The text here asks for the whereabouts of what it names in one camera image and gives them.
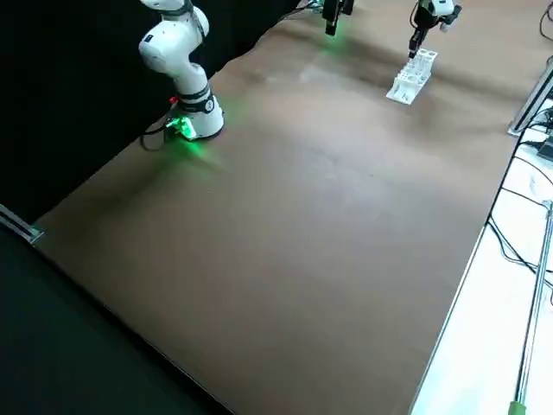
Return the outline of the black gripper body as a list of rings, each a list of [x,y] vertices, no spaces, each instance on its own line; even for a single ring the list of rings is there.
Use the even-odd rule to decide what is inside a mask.
[[[410,23],[414,29],[431,29],[435,24],[434,5],[430,0],[418,0],[411,11]]]

